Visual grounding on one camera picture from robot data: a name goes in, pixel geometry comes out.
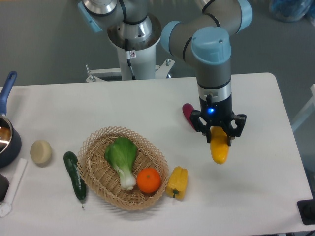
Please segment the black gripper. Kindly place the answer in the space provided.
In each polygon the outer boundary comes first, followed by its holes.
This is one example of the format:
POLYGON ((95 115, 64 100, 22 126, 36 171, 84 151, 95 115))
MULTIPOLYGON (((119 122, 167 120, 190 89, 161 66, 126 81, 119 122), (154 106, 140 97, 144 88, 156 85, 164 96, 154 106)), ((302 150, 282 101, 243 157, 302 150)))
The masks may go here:
POLYGON ((231 141, 235 137, 240 137, 246 124, 247 115, 237 114, 235 115, 232 111, 232 95, 227 99, 212 103, 208 106, 207 102, 199 98, 200 109, 193 110, 190 114, 190 121, 196 132, 201 132, 207 140, 207 143, 211 142, 211 126, 219 126, 220 122, 227 128, 227 145, 231 146, 231 141), (203 124, 200 118, 206 122, 212 121, 211 126, 203 124))

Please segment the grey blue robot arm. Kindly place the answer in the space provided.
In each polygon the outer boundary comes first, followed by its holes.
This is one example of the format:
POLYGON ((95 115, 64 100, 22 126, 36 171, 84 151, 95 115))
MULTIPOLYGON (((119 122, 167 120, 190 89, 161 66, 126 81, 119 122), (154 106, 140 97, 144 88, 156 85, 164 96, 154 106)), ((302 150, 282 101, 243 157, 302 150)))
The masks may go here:
POLYGON ((215 127, 225 141, 240 137, 246 115, 234 114, 231 95, 230 36, 252 21, 246 0, 199 0, 201 16, 162 27, 146 0, 81 0, 78 8, 94 31, 105 31, 116 47, 123 80, 156 77, 156 45, 196 72, 200 110, 184 105, 192 127, 211 142, 215 127))

